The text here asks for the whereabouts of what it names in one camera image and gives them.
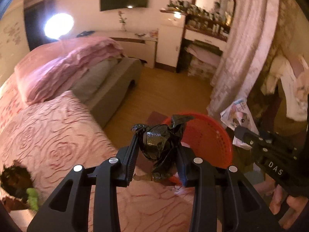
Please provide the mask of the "person's right hand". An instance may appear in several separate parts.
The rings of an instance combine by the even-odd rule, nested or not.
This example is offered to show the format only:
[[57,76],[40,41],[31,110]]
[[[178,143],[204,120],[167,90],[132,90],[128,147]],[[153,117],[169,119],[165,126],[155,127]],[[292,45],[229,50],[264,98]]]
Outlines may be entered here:
[[[288,205],[290,211],[285,213],[281,226],[283,229],[287,230],[291,228],[291,226],[300,216],[301,212],[304,210],[306,204],[308,203],[308,198],[303,196],[288,196],[285,202]],[[274,215],[279,213],[282,203],[284,203],[283,188],[280,185],[277,185],[277,187],[274,189],[273,198],[269,205],[269,208]]]

